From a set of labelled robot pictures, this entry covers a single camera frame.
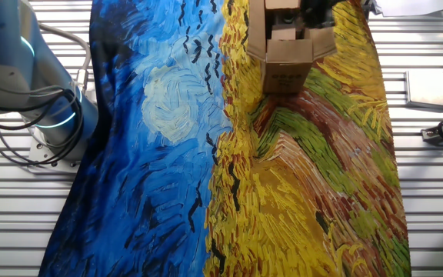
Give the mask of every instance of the green brush strokes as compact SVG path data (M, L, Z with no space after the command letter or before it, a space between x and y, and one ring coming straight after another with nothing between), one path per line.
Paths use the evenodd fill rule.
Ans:
M345 172L331 146L317 126L301 115L287 108L277 108L273 113L270 127L260 138L257 148L259 157L265 155L276 143L280 129L287 132L300 145L307 156L315 163L327 183L336 191L353 195L354 178Z
M392 187L399 188L399 177L396 171L396 165L391 158L384 158L385 152L382 153L372 150L372 159L381 171L384 180Z
M354 107L359 103L350 96L341 92L342 85L340 82L322 74L322 72L320 72L318 69L313 68L308 74L305 86L322 98L327 99L343 118L350 118L356 125L361 126L361 129L369 139L377 144L380 144L381 139L389 142L389 138L384 132L381 133L380 138L377 136L377 130L371 127L371 116L368 117L367 124L362 124L362 120L366 113L365 108L357 108L352 113L348 114L348 108Z

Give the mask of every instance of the box flap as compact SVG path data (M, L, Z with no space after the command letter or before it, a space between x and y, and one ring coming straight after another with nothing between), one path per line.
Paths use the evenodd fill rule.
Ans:
M267 62L274 63L312 63L312 41L298 39L293 41L279 41L269 39Z
M247 53L261 61L266 59L265 0L249 0Z
M332 27L322 29L310 29L310 39L312 40L312 51L314 60L332 55L337 52L335 43L335 31Z
M300 8L301 0L266 0L266 9Z
M297 28L293 25L273 25L271 39L295 40L297 39Z

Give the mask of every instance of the metal bracket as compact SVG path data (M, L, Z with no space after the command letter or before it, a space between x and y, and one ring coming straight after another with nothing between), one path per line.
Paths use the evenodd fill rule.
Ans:
M40 135L40 131L35 129L35 134ZM40 144L35 139L32 139L30 146L30 153L28 158L34 161L41 161L52 157L55 153L46 146ZM47 172L64 172L64 173L76 173L79 169L79 161L71 162L68 160L61 160L51 165L29 166L28 170L32 173L47 173Z

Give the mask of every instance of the black cable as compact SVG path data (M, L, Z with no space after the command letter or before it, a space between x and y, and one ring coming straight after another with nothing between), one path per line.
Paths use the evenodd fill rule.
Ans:
M71 90L64 90L63 92L60 92L60 93L58 93L55 97L53 97L53 98L51 98L51 99L49 99L48 101L46 101L46 102L44 102L46 105L47 105L47 107L45 108L45 110L42 112L42 114L40 114L40 116L39 117L37 117L35 120L33 120L33 121L31 121L31 122L29 122L29 123L27 123L27 124L24 124L24 125L21 125L21 126L4 126L4 125L0 125L0 128L1 129L3 129L3 130L9 130L9 131L17 131L17 130L22 130L22 129L24 129L24 128L28 128L28 127L30 127L30 126L33 126L33 125L35 125L35 124L37 124L37 123L39 123L46 115L47 115L47 113L51 110L51 108L52 108L52 106L54 105L54 103L56 103L56 101L58 101L58 99L61 97L61 96L65 96L65 95L67 95L68 93L72 93L72 91ZM35 107L37 107L37 108L41 108L41 107L44 107L45 105L43 105L43 104L39 104L39 105L36 105ZM26 112L29 112L29 111L33 111L33 110L35 110L36 108L34 108L34 107L32 107L33 109L30 109L30 110L28 110L28 111L26 111ZM20 111L18 111L18 110L12 110L12 111L4 111L4 110L1 110L1 111L3 111L3 112L20 112Z
M83 133L83 112L82 112L82 106L79 102L74 101L75 95L71 91L65 91L65 97L72 103L72 109L74 109L75 113L75 126L73 128L73 132L70 134L70 136L66 140L72 140L70 144L64 146L57 154L53 155L51 158L46 159L44 161L32 161L30 159L27 159L26 157L20 155L15 150L13 150L11 147L9 147L8 143L5 141L5 139L2 136L2 133L0 132L0 139L2 140L3 144L5 144L6 148L15 154L20 159L25 160L26 162L21 162L14 160L12 157L6 155L2 149L0 149L1 155L3 155L5 158L7 158L9 161L14 162L18 165L48 165L55 162L58 162L62 160L67 154L69 154L70 151L73 150L73 148L79 143L79 139L81 137L81 134Z
M55 97L49 99L46 102L43 102L41 104L35 105L35 106L31 106L31 107L27 107L27 108L6 108L6 107L0 107L0 111L2 112L30 112L33 110L36 110L38 108L42 108L44 106L46 106L47 104L53 102L55 100L55 98L59 97L59 96L63 96L65 91L68 89L63 89L62 92L56 93Z

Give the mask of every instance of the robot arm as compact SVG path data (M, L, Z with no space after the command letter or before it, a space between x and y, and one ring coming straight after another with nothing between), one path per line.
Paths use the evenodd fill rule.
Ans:
M71 34L60 35L73 39ZM97 108L83 96L90 60L89 50L87 53L78 84L44 42L30 4L0 0L0 113L20 112L26 122L35 123L56 156L27 164L81 160L98 121Z

